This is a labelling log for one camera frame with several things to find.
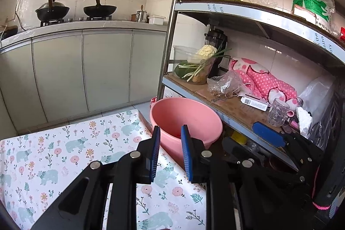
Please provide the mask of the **grey kitchen cabinets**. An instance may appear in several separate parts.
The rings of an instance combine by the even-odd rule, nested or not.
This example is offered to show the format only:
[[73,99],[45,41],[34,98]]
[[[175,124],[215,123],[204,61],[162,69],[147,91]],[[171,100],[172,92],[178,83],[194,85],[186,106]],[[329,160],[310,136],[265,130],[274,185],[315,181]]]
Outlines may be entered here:
[[166,27],[71,22],[1,41],[1,138],[147,102]]

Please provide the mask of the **glass mug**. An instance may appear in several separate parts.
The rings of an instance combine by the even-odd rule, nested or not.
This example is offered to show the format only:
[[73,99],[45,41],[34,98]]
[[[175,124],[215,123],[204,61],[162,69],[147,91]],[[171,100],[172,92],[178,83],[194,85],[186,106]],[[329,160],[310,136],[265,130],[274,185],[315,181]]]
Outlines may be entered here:
[[281,127],[287,118],[289,109],[286,102],[279,98],[274,99],[268,112],[268,122],[274,127]]

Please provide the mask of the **white small carton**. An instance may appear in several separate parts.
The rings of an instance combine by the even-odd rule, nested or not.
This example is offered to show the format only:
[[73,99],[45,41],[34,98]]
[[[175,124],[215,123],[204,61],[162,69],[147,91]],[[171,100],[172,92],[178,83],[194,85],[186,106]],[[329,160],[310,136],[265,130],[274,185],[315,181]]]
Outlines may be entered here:
[[267,111],[267,109],[268,109],[267,103],[262,102],[261,100],[253,99],[251,97],[242,97],[240,99],[240,101],[245,105],[248,105],[248,106],[253,107],[255,109],[259,109],[261,111]]

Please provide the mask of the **pink polka dot plush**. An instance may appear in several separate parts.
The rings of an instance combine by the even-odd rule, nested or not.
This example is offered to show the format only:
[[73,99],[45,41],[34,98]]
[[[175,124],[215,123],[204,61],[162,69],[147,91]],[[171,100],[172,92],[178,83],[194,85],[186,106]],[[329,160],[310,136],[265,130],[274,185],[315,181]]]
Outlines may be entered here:
[[285,102],[289,109],[298,107],[298,94],[290,84],[276,78],[267,68],[247,58],[232,58],[229,69],[237,72],[244,85],[255,97],[270,105],[278,99]]

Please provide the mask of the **pink plastic basin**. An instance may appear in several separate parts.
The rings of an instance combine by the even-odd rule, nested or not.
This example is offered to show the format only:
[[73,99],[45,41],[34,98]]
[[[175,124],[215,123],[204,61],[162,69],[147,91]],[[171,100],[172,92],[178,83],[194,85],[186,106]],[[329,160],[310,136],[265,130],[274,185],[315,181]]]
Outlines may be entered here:
[[155,102],[150,109],[153,127],[161,129],[161,146],[183,167],[181,129],[188,126],[191,137],[203,141],[209,148],[221,135],[220,117],[207,105],[185,97],[170,97]]

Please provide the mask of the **floral bear tablecloth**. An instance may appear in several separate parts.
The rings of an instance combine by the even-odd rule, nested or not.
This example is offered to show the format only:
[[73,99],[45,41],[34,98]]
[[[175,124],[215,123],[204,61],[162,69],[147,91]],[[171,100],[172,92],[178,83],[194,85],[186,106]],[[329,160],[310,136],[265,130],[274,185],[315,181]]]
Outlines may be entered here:
[[[20,229],[30,229],[92,162],[113,163],[151,137],[141,112],[129,110],[1,141],[1,201]],[[164,151],[154,182],[136,189],[138,229],[205,229],[206,193]]]

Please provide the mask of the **clear bag of nuts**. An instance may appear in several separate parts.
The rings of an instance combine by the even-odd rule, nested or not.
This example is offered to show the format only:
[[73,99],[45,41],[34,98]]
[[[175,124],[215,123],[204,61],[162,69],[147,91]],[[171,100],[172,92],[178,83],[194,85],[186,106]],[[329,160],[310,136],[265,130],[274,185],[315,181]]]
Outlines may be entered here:
[[243,83],[240,75],[230,70],[219,77],[208,78],[207,85],[211,95],[219,98],[231,98],[239,92]]

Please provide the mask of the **cauliflower and scallions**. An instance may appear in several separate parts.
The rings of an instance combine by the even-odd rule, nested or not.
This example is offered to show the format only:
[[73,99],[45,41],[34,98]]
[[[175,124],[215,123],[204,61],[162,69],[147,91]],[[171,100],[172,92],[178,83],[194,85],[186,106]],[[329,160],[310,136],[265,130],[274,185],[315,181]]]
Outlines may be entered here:
[[174,46],[173,74],[187,83],[206,84],[207,78],[217,59],[230,58],[226,52],[230,49],[218,49],[212,45],[204,45],[201,49]]

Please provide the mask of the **metal shelving rack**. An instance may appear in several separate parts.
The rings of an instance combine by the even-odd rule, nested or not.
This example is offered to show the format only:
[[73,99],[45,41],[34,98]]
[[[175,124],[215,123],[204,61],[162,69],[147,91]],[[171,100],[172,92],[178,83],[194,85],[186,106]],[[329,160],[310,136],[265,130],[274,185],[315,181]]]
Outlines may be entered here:
[[315,79],[330,82],[324,97],[312,99],[316,106],[312,127],[320,130],[322,120],[330,118],[327,108],[336,93],[334,83],[344,79],[344,44],[299,16],[254,3],[172,0],[158,97],[163,96],[165,88],[187,96],[182,82],[174,82],[167,72],[178,15],[222,29],[228,37],[227,47],[232,57],[253,59],[297,91],[303,91]]

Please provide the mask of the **black blender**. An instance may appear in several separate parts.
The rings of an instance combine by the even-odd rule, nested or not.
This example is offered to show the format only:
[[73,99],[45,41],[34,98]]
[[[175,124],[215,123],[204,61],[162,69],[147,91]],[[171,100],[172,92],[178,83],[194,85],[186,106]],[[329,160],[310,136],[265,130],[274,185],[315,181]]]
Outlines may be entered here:
[[[211,26],[208,33],[205,33],[205,44],[214,46],[217,51],[223,51],[227,46],[227,35],[224,34],[224,31]],[[221,62],[221,57],[215,59],[209,77],[214,77],[218,74],[219,64]]]

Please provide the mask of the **green white bag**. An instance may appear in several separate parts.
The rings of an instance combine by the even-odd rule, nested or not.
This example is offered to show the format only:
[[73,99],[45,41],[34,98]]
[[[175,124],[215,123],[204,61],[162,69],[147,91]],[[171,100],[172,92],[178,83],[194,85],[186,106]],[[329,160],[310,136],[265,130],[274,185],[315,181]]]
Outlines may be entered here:
[[291,12],[330,33],[336,8],[334,0],[293,0]]

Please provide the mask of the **white plastic container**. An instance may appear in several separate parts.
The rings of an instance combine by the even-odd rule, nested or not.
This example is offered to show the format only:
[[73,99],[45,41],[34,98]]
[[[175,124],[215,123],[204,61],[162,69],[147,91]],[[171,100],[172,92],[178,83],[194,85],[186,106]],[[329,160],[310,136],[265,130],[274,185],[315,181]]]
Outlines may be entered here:
[[164,24],[165,17],[158,16],[158,15],[151,15],[149,16],[149,24],[151,25],[160,25],[162,26]]

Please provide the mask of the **steel kettle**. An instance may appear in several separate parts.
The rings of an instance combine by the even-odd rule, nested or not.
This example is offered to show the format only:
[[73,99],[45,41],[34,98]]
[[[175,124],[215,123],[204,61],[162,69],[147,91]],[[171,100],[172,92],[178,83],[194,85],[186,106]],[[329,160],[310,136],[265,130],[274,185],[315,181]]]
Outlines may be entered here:
[[138,23],[147,22],[147,12],[144,10],[144,5],[141,5],[140,9],[136,12],[136,22]]

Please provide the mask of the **black wok with lid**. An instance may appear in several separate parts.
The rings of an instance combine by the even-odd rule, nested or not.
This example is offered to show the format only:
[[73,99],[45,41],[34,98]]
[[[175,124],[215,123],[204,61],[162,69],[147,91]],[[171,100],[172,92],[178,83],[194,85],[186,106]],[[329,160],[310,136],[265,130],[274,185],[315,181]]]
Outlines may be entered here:
[[47,3],[36,9],[35,13],[41,22],[50,22],[62,19],[69,10],[69,7],[57,0],[48,0]]

